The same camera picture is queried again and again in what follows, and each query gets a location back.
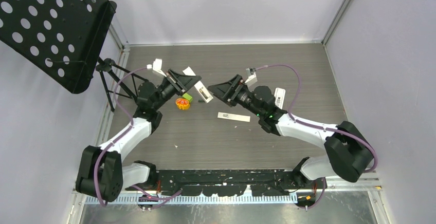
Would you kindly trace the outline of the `white remote control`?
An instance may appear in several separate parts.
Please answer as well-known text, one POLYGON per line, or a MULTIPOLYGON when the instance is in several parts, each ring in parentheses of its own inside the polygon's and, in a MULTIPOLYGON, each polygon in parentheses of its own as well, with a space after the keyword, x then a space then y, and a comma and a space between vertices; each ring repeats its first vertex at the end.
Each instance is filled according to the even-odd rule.
POLYGON ((283 88, 276 88, 274 92, 275 97, 275 106, 282 109, 283 108, 283 102, 286 95, 286 90, 283 88))
MULTIPOLYGON (((192 70, 191 67, 187 67, 183 70, 183 73, 188 76, 195 76, 195 72, 192 70)), ((213 100, 212 94, 209 92, 209 90, 206 88, 206 86, 202 83, 202 81, 198 81, 194 88, 198 92, 198 94, 201 96, 202 100, 205 103, 209 103, 213 100)))

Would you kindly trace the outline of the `long white remote cover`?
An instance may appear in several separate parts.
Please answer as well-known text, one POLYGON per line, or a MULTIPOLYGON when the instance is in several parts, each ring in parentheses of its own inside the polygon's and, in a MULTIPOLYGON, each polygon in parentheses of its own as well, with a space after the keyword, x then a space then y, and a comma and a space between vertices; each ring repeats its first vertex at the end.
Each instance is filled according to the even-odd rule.
POLYGON ((240 122, 250 122, 250 116, 223 113, 223 112, 218 112, 217 118, 226 119, 226 120, 233 120, 233 121, 240 121, 240 122))

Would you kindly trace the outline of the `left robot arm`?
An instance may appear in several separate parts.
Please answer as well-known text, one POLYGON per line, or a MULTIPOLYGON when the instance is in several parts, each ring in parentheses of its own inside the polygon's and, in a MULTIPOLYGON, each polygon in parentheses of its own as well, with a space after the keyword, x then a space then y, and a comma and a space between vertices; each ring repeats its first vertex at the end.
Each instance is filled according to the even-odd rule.
POLYGON ((142 186, 152 190, 157 186, 156 166, 143 162, 123 166, 126 156, 160 125, 159 109, 174 95, 182 96, 201 80, 201 76, 180 74, 169 69, 160 85, 145 80, 133 96, 137 108, 129 116, 128 125, 113 138, 99 146, 89 145, 81 156, 75 189, 96 197, 103 206, 113 202, 126 188, 142 186))

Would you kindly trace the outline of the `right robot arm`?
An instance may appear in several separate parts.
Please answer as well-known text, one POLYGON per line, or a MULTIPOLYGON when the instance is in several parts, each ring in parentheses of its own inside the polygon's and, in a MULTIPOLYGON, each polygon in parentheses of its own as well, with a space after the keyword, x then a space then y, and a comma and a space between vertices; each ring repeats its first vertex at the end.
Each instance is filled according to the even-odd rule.
POLYGON ((324 156, 305 157, 294 167, 289 177, 295 186, 307 188, 315 180, 330 176, 357 182, 375 166, 373 148, 351 122, 323 124, 294 116, 276 105, 269 87, 257 86, 251 91, 240 75, 207 89, 225 104, 239 104, 255 114, 267 133, 296 138, 325 151, 324 156))

